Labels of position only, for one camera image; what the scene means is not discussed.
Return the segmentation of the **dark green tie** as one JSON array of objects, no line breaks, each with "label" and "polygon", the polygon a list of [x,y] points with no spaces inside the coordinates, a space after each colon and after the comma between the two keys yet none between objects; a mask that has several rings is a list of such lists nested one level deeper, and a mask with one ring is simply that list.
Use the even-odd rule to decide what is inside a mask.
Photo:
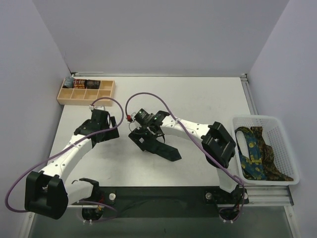
[{"label": "dark green tie", "polygon": [[144,140],[142,145],[144,147],[144,150],[152,154],[156,154],[169,161],[175,162],[182,159],[178,149],[157,141],[156,139]]}]

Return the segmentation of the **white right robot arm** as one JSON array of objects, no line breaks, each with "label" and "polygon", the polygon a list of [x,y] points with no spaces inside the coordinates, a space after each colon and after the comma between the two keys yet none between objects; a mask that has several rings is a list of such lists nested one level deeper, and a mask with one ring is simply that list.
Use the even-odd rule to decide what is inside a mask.
[{"label": "white right robot arm", "polygon": [[159,141],[173,135],[193,142],[205,155],[206,160],[216,168],[219,178],[220,199],[231,203],[237,198],[237,188],[241,181],[229,171],[229,163],[235,155],[236,143],[225,127],[215,121],[213,124],[200,124],[179,119],[169,112],[158,111],[149,114],[144,109],[127,116],[129,123],[136,123],[129,138],[142,150],[156,154],[169,161],[178,161],[178,149]]}]

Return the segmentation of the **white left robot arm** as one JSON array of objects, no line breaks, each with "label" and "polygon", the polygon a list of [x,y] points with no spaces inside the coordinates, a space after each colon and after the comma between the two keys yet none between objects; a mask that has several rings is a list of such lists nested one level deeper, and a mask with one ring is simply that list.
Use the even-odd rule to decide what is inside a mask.
[{"label": "white left robot arm", "polygon": [[105,196],[98,181],[80,178],[70,185],[64,183],[79,161],[96,144],[118,137],[115,117],[107,111],[92,110],[91,118],[75,129],[70,141],[57,157],[39,172],[31,172],[27,176],[25,210],[57,220],[62,217],[68,205],[103,202]]}]

